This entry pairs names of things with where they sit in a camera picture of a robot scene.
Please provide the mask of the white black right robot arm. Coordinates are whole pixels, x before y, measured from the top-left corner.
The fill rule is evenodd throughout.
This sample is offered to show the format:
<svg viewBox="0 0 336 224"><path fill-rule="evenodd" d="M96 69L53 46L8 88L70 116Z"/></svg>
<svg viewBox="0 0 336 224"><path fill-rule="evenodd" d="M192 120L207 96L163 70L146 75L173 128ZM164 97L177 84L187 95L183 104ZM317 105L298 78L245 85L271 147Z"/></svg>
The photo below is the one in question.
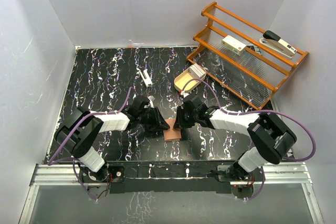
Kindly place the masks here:
<svg viewBox="0 0 336 224"><path fill-rule="evenodd" d="M239 114L216 105L207 106L190 94L177 107L175 130L192 128L196 123L215 130L229 130L249 136L254 147L241 154L225 170L212 170L210 177L247 180L253 171L265 163L279 164L297 141L294 132L274 113Z"/></svg>

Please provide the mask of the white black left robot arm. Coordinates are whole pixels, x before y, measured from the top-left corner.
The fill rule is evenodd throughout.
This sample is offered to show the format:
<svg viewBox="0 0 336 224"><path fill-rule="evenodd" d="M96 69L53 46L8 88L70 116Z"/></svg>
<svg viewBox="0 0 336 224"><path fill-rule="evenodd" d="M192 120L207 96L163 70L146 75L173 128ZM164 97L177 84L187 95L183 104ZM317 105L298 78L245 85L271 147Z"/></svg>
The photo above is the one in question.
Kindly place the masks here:
<svg viewBox="0 0 336 224"><path fill-rule="evenodd" d="M76 108L54 134L54 141L64 148L73 158L78 159L90 170L96 181L108 177L106 161L93 148L93 144L102 132L126 131L139 124L150 132L170 129L165 119L152 101L137 95L130 105L120 111L93 112L81 107Z"/></svg>

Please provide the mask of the stack of credit cards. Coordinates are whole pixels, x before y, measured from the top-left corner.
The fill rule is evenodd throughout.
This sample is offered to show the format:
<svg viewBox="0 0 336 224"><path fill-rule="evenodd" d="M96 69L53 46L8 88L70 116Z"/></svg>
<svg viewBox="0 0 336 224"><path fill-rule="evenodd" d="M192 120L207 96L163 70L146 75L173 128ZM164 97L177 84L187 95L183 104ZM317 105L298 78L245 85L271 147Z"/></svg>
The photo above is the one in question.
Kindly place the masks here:
<svg viewBox="0 0 336 224"><path fill-rule="evenodd" d="M196 63L188 68L188 73L193 79L203 80L206 76L206 70Z"/></svg>

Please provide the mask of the beige oval card tray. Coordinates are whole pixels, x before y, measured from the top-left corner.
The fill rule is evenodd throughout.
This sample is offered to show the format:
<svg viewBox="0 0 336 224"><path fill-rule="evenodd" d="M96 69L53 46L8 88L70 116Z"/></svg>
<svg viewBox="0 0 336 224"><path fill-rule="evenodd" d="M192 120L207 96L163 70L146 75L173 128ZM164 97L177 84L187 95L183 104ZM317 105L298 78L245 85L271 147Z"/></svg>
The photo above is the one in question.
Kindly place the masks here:
<svg viewBox="0 0 336 224"><path fill-rule="evenodd" d="M200 79L193 79L188 73L187 68L174 79L174 87L178 92L184 90L185 92L190 93L201 83L199 80Z"/></svg>

